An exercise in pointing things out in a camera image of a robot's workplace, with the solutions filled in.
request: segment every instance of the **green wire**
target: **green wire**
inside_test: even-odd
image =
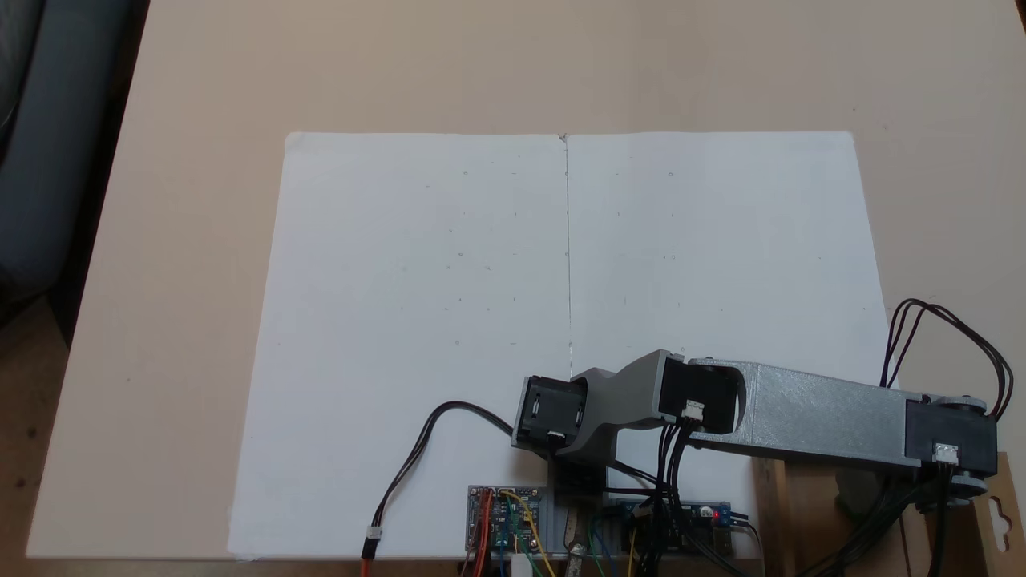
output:
[[[592,520],[592,522],[588,524],[588,550],[591,551],[591,559],[595,560],[595,567],[598,568],[598,574],[605,577],[605,572],[602,571],[602,563],[598,561],[598,555],[595,554],[595,541],[592,539],[592,535],[594,534],[594,531],[592,531],[594,523],[595,520]]]
[[[506,510],[506,514],[510,514],[509,511],[513,510],[513,499],[506,497],[506,505],[509,507]],[[517,543],[520,543],[520,535],[518,535],[516,531],[513,532],[513,539],[515,539]],[[524,548],[523,543],[520,543],[520,548]],[[538,575],[538,577],[545,577],[545,575],[542,574],[542,570],[535,565],[535,560],[530,559],[530,553],[523,553],[523,556],[527,557],[527,563],[529,563],[530,568],[535,570],[535,575]]]

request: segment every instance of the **yellow wire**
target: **yellow wire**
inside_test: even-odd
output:
[[[637,534],[638,528],[635,527],[631,531],[631,556],[627,557],[627,577],[631,577],[631,575],[633,575],[631,568],[634,566],[634,537],[637,536]]]
[[[545,549],[542,548],[542,537],[538,534],[538,528],[535,527],[535,515],[530,514],[530,507],[527,506],[527,502],[521,499],[519,495],[510,493],[509,491],[501,491],[500,494],[507,497],[513,497],[517,501],[520,501],[520,506],[523,507],[524,517],[527,520],[527,523],[530,524],[530,532],[535,535],[535,540],[538,541],[538,550],[542,553],[542,561],[545,562],[545,568],[549,570],[549,575],[551,577],[556,577],[556,572],[552,569],[552,565],[549,564],[549,555],[547,555],[545,553]]]

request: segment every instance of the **bundle of wires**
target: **bundle of wires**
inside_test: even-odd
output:
[[[901,353],[898,354],[898,359],[894,363],[894,370],[891,371],[891,360],[894,358],[894,354],[898,350],[898,343],[901,341],[902,333],[905,329],[905,321],[908,317],[909,311],[911,311],[914,307],[919,307],[919,312],[915,315],[915,321],[912,322],[912,329],[909,331],[908,338],[905,339],[905,345],[902,347]],[[953,312],[945,307],[942,307],[941,305],[928,303],[920,301],[919,299],[905,299],[898,305],[898,308],[895,309],[894,316],[891,317],[891,331],[887,334],[887,346],[883,355],[883,369],[880,371],[880,386],[891,388],[891,386],[894,385],[895,379],[898,378],[898,371],[901,370],[901,363],[905,360],[905,353],[908,352],[908,347],[912,344],[912,338],[915,337],[915,332],[919,328],[919,321],[922,320],[923,313],[928,311],[957,329],[962,335],[965,335],[965,337],[973,341],[976,346],[980,347],[980,350],[982,350],[985,355],[987,355],[987,359],[990,360],[991,364],[993,364],[994,372],[997,374],[997,400],[994,402],[994,407],[991,409],[989,415],[993,417],[994,420],[1000,419],[1001,415],[1003,415],[1004,411],[1009,408],[1009,402],[1012,400],[1012,390],[1015,384],[1015,376],[1012,374],[1012,367],[1009,366],[1009,362],[1004,360],[1004,357],[1001,356],[1001,353],[994,348],[993,345],[981,337],[979,333],[962,322],[962,320],[955,316]]]

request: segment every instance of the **white connector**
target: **white connector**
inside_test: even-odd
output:
[[[702,422],[703,414],[705,412],[705,405],[697,402],[694,400],[688,400],[687,405],[684,407],[684,414],[681,415],[685,419],[694,419],[698,422]]]

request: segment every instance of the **circuit board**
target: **circuit board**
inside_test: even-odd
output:
[[[527,504],[527,514],[523,505],[513,497],[503,493],[513,493]],[[541,487],[482,487],[472,485],[467,489],[467,535],[466,549],[477,548],[481,539],[481,503],[490,497],[488,507],[488,547],[498,552],[500,547],[508,551],[537,551],[538,539],[530,529],[528,515],[535,527],[544,534],[542,527],[544,488]]]
[[[648,539],[647,524],[645,516],[636,516],[634,509],[643,501],[634,499],[619,499],[616,504],[621,508],[623,522],[620,532],[620,547],[624,552],[631,550],[631,534],[635,529],[635,547],[639,551],[644,550],[644,545]],[[682,501],[684,518],[692,527],[692,535],[699,541],[711,547],[714,551],[723,556],[734,554],[734,535],[731,530],[733,516],[731,503],[711,503],[705,501]],[[698,554],[694,547],[683,543],[680,538],[679,528],[674,527],[670,532],[670,551],[687,554]]]

